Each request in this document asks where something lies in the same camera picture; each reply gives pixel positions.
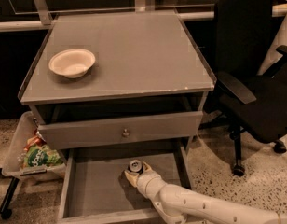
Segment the bowl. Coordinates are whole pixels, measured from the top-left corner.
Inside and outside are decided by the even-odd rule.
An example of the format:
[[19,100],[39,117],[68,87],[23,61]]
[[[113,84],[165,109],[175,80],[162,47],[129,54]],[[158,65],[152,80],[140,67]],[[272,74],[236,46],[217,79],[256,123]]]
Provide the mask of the bowl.
[[86,49],[67,49],[54,55],[49,61],[49,69],[61,76],[78,78],[84,76],[96,59]]

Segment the white robotic arm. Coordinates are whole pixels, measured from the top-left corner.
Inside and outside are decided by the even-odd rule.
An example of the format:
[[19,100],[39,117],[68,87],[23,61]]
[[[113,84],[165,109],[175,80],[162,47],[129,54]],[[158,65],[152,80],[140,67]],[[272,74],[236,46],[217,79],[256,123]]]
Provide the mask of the white robotic arm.
[[145,162],[132,161],[125,176],[151,200],[167,224],[186,223],[187,215],[216,224],[287,224],[287,215],[232,203],[166,183]]

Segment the chair wheel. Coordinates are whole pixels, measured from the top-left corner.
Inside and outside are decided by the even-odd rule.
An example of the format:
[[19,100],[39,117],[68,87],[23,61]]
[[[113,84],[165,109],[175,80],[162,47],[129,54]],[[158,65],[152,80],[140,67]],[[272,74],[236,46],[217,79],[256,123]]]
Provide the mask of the chair wheel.
[[12,210],[11,209],[7,209],[5,210],[3,213],[1,213],[1,218],[3,220],[9,219],[12,215]]
[[286,146],[281,140],[275,142],[274,152],[276,153],[285,153],[287,151]]
[[237,176],[244,176],[245,175],[245,169],[243,166],[235,165],[233,169],[233,174]]

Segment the plastic bin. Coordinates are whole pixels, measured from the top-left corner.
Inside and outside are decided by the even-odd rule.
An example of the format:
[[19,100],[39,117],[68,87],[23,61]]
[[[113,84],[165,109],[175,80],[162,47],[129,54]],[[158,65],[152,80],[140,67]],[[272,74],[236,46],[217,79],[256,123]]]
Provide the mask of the plastic bin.
[[65,164],[45,167],[45,170],[42,167],[41,169],[44,173],[41,174],[23,175],[18,157],[22,154],[27,140],[34,136],[35,124],[33,119],[34,115],[31,111],[22,114],[19,125],[12,138],[10,148],[3,162],[2,174],[4,176],[14,176],[22,181],[30,178],[33,178],[36,181],[49,181],[64,178],[66,171]]

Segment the terrazzo floor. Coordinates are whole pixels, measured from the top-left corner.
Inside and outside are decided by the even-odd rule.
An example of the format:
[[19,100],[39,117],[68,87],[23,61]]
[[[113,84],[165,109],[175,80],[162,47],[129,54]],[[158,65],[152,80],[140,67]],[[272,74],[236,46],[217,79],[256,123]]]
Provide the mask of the terrazzo floor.
[[[18,120],[0,120],[0,167]],[[282,138],[287,146],[287,135]],[[231,174],[233,143],[226,127],[201,130],[188,147],[188,162],[195,191],[212,197],[287,214],[287,153],[274,153],[273,145],[242,135],[244,177]],[[10,179],[0,176],[0,205]],[[10,219],[0,223],[56,223],[62,193],[62,180],[33,185],[20,182],[10,208]],[[192,218],[192,223],[210,223]]]

